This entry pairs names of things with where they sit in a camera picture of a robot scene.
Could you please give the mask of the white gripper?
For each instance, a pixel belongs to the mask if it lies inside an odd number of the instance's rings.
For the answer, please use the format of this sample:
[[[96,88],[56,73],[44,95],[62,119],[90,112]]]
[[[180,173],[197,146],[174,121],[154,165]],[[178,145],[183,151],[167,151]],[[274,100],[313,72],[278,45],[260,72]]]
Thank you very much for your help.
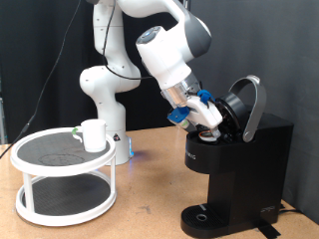
[[[211,128],[210,131],[214,138],[221,136],[217,126],[222,122],[222,115],[213,103],[204,104],[200,98],[189,98],[186,105],[189,107],[187,118],[197,123],[196,130],[203,131],[206,126]]]

